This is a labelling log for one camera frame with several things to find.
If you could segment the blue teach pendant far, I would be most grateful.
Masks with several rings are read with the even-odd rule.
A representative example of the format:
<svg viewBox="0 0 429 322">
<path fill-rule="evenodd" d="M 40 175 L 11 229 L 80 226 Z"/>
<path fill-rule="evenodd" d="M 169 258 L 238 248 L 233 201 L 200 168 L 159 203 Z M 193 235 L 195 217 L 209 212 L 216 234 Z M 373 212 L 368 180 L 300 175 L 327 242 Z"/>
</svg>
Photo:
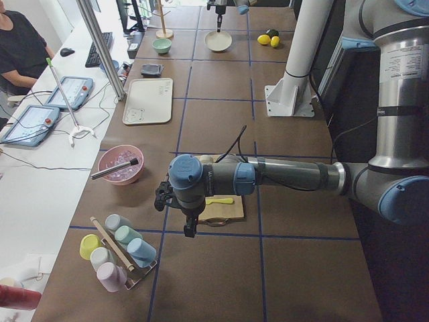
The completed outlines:
<svg viewBox="0 0 429 322">
<path fill-rule="evenodd" d="M 94 86 L 94 81 L 92 78 L 83 78 L 77 76 L 63 76 L 60 82 L 73 111 L 81 108 Z M 57 107 L 63 111 L 68 109 L 62 93 L 58 87 L 53 90 L 44 105 L 49 107 Z"/>
</svg>

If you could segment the yellow lemon upper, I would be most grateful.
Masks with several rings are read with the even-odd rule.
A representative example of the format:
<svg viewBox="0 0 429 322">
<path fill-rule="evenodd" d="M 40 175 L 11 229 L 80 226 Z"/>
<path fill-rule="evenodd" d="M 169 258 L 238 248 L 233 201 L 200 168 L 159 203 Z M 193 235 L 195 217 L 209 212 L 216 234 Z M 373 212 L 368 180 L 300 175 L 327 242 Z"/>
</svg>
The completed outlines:
<svg viewBox="0 0 429 322">
<path fill-rule="evenodd" d="M 258 36 L 257 42 L 262 46 L 269 45 L 271 43 L 271 38 L 267 34 L 262 34 Z"/>
</svg>

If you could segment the white bear tray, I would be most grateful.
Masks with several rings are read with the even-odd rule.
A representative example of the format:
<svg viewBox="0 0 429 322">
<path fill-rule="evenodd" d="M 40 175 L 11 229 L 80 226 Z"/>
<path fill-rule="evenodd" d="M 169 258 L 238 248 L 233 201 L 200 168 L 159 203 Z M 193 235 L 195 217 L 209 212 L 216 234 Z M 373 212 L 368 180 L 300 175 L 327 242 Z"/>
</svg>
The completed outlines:
<svg viewBox="0 0 429 322">
<path fill-rule="evenodd" d="M 129 84 L 123 112 L 125 125 L 167 123 L 172 117 L 173 80 L 142 78 Z"/>
</svg>

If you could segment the cream round plate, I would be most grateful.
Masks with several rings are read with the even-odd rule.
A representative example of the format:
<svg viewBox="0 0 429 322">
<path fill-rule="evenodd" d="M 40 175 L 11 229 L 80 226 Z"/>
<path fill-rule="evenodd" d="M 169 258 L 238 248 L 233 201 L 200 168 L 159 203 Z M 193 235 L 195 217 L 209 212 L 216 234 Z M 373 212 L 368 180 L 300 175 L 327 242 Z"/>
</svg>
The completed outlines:
<svg viewBox="0 0 429 322">
<path fill-rule="evenodd" d="M 225 31 L 211 31 L 204 37 L 205 46 L 213 52 L 223 52 L 232 44 L 232 36 Z"/>
</svg>

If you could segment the grey-blue cup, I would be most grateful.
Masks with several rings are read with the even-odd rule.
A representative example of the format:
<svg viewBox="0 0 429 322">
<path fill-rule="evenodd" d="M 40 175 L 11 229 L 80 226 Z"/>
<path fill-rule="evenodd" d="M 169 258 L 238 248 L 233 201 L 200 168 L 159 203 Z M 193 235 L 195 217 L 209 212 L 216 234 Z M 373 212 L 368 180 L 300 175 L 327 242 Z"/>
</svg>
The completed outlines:
<svg viewBox="0 0 429 322">
<path fill-rule="evenodd" d="M 130 220 L 116 213 L 110 214 L 105 219 L 105 227 L 112 233 L 116 232 L 121 226 L 124 225 L 133 228 L 133 225 Z"/>
</svg>

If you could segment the light blue cup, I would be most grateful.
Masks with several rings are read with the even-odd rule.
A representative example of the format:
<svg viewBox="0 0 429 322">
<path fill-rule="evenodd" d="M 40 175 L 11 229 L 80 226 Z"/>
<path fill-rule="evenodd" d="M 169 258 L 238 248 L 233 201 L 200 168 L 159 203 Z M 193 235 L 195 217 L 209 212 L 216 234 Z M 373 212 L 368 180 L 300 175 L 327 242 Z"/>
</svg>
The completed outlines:
<svg viewBox="0 0 429 322">
<path fill-rule="evenodd" d="M 156 258 L 156 249 L 140 238 L 132 239 L 127 245 L 127 252 L 140 268 L 148 267 Z"/>
</svg>

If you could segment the bamboo cutting board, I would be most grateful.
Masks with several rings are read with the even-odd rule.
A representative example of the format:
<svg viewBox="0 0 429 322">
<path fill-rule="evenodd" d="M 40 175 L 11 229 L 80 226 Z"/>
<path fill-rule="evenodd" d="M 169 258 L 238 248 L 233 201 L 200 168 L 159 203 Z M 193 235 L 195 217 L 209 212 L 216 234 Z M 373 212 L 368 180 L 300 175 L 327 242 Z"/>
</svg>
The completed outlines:
<svg viewBox="0 0 429 322">
<path fill-rule="evenodd" d="M 215 195 L 206 197 L 206 199 L 225 199 L 232 198 L 232 205 L 211 204 L 205 206 L 204 211 L 199 215 L 199 224 L 208 225 L 211 227 L 221 227 L 234 221 L 242 221 L 245 218 L 245 210 L 243 206 L 242 196 L 237 195 Z"/>
</svg>

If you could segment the metal black-tipped stirrer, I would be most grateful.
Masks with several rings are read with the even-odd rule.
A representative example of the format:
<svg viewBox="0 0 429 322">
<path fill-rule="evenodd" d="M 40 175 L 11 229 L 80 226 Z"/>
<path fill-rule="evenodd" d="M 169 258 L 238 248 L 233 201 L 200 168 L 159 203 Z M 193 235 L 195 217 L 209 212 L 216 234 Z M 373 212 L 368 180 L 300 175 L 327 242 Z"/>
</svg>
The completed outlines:
<svg viewBox="0 0 429 322">
<path fill-rule="evenodd" d="M 137 158 L 133 158 L 129 161 L 123 162 L 121 164 L 112 166 L 110 168 L 106 168 L 104 170 L 98 171 L 94 174 L 92 174 L 90 177 L 92 180 L 96 180 L 98 178 L 102 178 L 104 176 L 108 176 L 115 172 L 120 172 L 122 169 L 131 168 L 131 170 L 126 170 L 121 173 L 121 176 L 124 176 L 125 178 L 131 177 L 136 173 L 136 170 L 133 169 L 134 166 L 139 164 L 139 160 Z"/>
</svg>

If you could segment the person in black shirt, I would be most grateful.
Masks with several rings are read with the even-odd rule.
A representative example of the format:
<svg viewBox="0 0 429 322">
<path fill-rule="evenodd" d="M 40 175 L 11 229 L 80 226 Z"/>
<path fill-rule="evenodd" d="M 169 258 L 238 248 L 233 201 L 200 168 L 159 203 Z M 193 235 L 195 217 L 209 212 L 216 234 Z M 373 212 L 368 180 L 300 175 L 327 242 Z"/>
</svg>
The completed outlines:
<svg viewBox="0 0 429 322">
<path fill-rule="evenodd" d="M 27 17 L 1 4 L 1 86 L 8 95 L 25 95 L 54 52 Z"/>
</svg>

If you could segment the green lime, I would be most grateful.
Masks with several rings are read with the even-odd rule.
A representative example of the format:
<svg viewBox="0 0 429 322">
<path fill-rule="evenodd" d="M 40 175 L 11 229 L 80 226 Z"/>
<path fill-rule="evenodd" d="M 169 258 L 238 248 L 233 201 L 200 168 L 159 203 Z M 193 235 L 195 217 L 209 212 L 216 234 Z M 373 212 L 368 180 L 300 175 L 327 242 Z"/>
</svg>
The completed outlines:
<svg viewBox="0 0 429 322">
<path fill-rule="evenodd" d="M 275 29 L 268 29 L 265 32 L 265 34 L 268 35 L 270 38 L 273 38 L 273 37 L 276 37 L 276 36 L 278 37 L 279 36 L 279 32 L 277 30 L 275 30 Z"/>
</svg>

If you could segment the yellow lemon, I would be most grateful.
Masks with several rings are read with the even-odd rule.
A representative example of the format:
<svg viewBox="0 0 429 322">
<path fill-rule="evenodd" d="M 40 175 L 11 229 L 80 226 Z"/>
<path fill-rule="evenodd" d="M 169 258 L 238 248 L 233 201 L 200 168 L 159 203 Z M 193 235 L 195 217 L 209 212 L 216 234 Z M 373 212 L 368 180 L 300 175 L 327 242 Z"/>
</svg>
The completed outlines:
<svg viewBox="0 0 429 322">
<path fill-rule="evenodd" d="M 272 48 L 277 48 L 280 44 L 280 37 L 279 36 L 273 36 L 270 40 L 270 46 Z"/>
<path fill-rule="evenodd" d="M 267 34 L 262 34 L 258 36 L 257 42 L 262 46 L 269 45 L 271 43 L 271 38 Z"/>
</svg>

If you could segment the white cup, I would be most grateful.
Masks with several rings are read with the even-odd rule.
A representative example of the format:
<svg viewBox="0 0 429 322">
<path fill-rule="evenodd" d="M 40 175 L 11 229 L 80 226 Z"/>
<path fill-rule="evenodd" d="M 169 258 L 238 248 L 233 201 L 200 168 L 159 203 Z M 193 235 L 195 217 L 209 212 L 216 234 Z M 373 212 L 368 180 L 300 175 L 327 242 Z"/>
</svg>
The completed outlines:
<svg viewBox="0 0 429 322">
<path fill-rule="evenodd" d="M 110 262 L 115 264 L 116 259 L 110 249 L 98 247 L 91 252 L 90 262 L 95 272 L 97 272 L 99 267 L 104 263 Z"/>
</svg>

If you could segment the pink cup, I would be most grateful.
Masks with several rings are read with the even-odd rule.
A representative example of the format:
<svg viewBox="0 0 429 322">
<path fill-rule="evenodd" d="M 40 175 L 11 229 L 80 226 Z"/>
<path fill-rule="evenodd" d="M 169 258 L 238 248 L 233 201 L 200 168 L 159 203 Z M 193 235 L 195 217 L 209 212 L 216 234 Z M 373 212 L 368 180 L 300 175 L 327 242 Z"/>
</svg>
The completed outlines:
<svg viewBox="0 0 429 322">
<path fill-rule="evenodd" d="M 97 270 L 97 278 L 109 292 L 117 292 L 125 288 L 127 274 L 122 267 L 106 262 Z"/>
</svg>

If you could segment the black computer mouse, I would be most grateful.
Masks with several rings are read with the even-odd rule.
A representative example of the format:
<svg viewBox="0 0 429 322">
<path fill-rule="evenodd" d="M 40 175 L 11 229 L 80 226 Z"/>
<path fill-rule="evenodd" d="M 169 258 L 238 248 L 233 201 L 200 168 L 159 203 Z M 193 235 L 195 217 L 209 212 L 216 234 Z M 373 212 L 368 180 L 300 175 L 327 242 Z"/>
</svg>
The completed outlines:
<svg viewBox="0 0 429 322">
<path fill-rule="evenodd" d="M 75 51 L 71 48 L 62 48 L 60 50 L 61 57 L 67 57 L 67 56 L 74 54 L 74 53 L 75 53 Z"/>
</svg>

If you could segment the blue teach pendant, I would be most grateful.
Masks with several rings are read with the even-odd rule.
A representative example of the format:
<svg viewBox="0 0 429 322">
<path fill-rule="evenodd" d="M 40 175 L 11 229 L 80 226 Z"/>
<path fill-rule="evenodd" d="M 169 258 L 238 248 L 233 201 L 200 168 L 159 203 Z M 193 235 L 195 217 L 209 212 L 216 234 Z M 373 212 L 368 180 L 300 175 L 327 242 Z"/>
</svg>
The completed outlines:
<svg viewBox="0 0 429 322">
<path fill-rule="evenodd" d="M 34 148 L 53 130 L 60 116 L 57 107 L 29 105 L 1 138 L 1 144 Z"/>
<path fill-rule="evenodd" d="M 83 78 L 77 76 L 63 76 L 60 82 L 73 111 L 81 108 L 94 86 L 94 81 L 92 78 Z M 49 107 L 57 107 L 63 111 L 68 109 L 62 93 L 58 87 L 53 90 L 44 105 Z"/>
</svg>

